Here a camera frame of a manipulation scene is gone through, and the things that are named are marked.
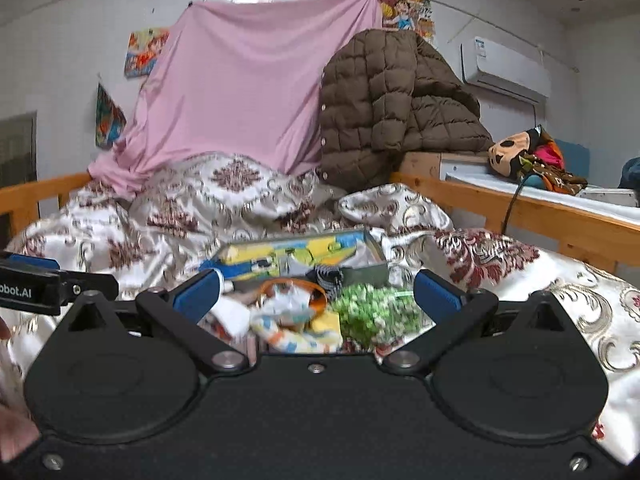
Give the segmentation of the person's left hand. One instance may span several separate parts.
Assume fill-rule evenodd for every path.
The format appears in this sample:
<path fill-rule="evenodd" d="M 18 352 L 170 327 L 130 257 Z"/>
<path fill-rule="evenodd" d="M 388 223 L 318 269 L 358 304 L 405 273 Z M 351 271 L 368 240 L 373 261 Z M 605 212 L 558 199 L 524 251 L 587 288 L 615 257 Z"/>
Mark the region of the person's left hand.
<path fill-rule="evenodd" d="M 9 463 L 40 437 L 40 432 L 18 394 L 17 371 L 11 362 L 6 343 L 11 331 L 1 321 L 1 460 Z"/>

